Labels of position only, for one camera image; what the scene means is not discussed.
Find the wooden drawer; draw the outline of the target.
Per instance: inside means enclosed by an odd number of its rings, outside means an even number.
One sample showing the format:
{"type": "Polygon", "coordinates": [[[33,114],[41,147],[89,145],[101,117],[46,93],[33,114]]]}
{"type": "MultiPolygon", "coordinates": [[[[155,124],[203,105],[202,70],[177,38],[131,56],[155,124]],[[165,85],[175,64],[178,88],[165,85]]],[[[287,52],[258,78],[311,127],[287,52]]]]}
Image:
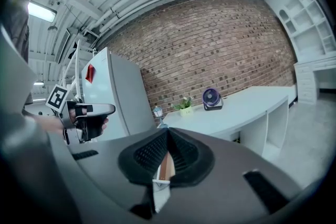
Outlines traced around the wooden drawer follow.
{"type": "Polygon", "coordinates": [[[169,152],[153,177],[153,199],[155,212],[158,214],[170,198],[170,179],[175,175],[173,158],[169,152]]]}

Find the person's left forearm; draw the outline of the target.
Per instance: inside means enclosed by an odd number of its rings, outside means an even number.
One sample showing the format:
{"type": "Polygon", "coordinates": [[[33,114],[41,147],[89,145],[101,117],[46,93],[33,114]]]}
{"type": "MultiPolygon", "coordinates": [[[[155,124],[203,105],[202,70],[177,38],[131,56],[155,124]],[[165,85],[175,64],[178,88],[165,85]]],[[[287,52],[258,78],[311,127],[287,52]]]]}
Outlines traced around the person's left forearm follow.
{"type": "Polygon", "coordinates": [[[33,115],[34,120],[48,133],[63,135],[64,126],[55,116],[33,115]]]}

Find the white metal shelf rack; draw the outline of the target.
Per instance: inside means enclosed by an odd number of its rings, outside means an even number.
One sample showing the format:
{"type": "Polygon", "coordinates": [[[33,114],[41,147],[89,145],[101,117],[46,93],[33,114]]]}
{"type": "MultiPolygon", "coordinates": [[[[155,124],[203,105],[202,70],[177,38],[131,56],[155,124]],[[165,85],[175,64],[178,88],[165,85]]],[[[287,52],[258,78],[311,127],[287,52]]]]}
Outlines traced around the white metal shelf rack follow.
{"type": "Polygon", "coordinates": [[[76,94],[74,95],[74,99],[77,102],[82,102],[82,94],[80,91],[80,75],[79,75],[79,52],[80,52],[80,45],[81,41],[77,41],[77,48],[74,50],[74,53],[67,65],[64,65],[61,70],[61,74],[58,80],[58,84],[69,90],[70,92],[75,91],[76,94]],[[68,71],[73,68],[74,69],[74,76],[71,80],[71,85],[68,87],[66,80],[68,71]]]}

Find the purple desk fan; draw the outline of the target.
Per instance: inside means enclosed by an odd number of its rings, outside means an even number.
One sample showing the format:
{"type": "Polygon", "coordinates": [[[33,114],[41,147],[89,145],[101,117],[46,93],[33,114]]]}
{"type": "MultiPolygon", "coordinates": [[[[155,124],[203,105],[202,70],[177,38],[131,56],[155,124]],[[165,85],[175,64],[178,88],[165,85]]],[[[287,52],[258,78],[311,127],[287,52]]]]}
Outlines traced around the purple desk fan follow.
{"type": "Polygon", "coordinates": [[[220,93],[213,88],[209,88],[204,91],[202,101],[205,111],[221,110],[224,105],[224,101],[220,93]]]}

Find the white refrigerator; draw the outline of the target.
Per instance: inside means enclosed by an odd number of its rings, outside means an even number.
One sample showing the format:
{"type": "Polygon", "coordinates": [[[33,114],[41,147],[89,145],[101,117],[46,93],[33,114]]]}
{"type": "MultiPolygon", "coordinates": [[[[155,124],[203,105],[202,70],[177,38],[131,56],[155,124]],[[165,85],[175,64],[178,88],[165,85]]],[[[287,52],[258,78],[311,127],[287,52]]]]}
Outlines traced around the white refrigerator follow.
{"type": "Polygon", "coordinates": [[[137,64],[104,48],[86,64],[81,77],[85,103],[108,103],[116,107],[96,141],[115,140],[156,128],[137,64]],[[95,68],[92,83],[85,79],[89,64],[95,68]]]}

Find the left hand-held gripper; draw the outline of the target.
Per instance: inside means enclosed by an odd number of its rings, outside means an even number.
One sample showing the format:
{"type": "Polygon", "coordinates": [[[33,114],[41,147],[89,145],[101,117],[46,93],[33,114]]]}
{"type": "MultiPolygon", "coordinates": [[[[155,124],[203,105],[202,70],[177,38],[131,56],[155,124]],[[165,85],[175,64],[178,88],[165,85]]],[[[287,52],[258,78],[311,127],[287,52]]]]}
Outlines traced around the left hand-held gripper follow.
{"type": "Polygon", "coordinates": [[[115,112],[112,104],[85,104],[69,99],[70,91],[55,85],[46,105],[58,115],[67,144],[81,144],[102,134],[102,116],[115,112]]]}

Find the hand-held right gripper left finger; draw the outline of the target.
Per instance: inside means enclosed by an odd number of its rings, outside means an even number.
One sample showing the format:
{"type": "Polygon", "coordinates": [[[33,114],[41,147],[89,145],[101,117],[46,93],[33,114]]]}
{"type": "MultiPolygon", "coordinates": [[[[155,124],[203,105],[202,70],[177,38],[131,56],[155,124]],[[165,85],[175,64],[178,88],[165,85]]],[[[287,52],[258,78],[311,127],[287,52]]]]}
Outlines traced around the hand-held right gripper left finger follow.
{"type": "Polygon", "coordinates": [[[70,146],[84,224],[168,224],[156,212],[153,177],[167,153],[167,130],[70,146]]]}

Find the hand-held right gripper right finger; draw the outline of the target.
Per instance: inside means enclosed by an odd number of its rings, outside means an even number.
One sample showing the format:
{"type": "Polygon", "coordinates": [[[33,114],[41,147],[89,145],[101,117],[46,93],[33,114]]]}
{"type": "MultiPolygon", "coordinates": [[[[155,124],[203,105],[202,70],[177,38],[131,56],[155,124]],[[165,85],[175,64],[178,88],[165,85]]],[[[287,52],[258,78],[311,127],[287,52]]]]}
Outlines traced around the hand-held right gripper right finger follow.
{"type": "Polygon", "coordinates": [[[243,176],[252,170],[259,171],[287,200],[301,193],[301,187],[289,175],[250,149],[192,131],[186,134],[213,151],[214,167],[198,185],[172,188],[157,214],[158,223],[258,223],[269,212],[243,176]]]}

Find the potted green plant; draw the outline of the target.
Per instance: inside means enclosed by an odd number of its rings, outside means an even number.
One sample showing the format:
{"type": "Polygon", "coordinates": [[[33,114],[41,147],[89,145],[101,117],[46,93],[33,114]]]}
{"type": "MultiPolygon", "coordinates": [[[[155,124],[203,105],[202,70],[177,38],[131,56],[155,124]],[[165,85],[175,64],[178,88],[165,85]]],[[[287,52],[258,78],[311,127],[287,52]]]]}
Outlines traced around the potted green plant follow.
{"type": "Polygon", "coordinates": [[[181,117],[185,117],[187,115],[192,114],[193,112],[192,102],[193,102],[192,97],[183,97],[183,99],[179,104],[172,104],[172,108],[178,110],[181,117]]]}

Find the white bookcase cabinet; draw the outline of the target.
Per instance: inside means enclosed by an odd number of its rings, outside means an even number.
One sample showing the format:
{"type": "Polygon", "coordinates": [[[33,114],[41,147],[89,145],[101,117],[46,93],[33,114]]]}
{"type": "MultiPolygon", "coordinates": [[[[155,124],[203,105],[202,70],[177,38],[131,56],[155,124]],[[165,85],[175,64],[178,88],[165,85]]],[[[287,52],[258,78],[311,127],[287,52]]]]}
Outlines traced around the white bookcase cabinet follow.
{"type": "Polygon", "coordinates": [[[321,88],[336,89],[336,40],[316,0],[286,0],[279,10],[293,45],[298,101],[315,104],[321,88]]]}

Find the blue lantern lamp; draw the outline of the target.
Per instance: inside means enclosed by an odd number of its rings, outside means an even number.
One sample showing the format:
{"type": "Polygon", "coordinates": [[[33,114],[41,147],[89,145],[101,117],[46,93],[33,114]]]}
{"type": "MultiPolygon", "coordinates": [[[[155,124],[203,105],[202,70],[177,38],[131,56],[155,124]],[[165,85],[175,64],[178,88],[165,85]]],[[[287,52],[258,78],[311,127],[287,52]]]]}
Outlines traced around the blue lantern lamp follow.
{"type": "Polygon", "coordinates": [[[168,128],[168,125],[163,122],[163,110],[159,106],[155,106],[153,109],[153,113],[157,119],[159,119],[160,123],[158,128],[168,128]]]}

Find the white desk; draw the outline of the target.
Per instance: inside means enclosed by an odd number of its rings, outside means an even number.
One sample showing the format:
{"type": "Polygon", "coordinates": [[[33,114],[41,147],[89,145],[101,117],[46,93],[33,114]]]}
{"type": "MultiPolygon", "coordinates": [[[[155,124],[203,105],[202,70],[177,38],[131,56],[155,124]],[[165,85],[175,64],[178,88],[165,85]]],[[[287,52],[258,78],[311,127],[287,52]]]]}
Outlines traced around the white desk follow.
{"type": "Polygon", "coordinates": [[[194,106],[190,115],[170,112],[163,122],[227,141],[240,139],[268,161],[275,160],[283,146],[288,124],[289,98],[286,87],[250,87],[224,98],[220,110],[194,106]]]}

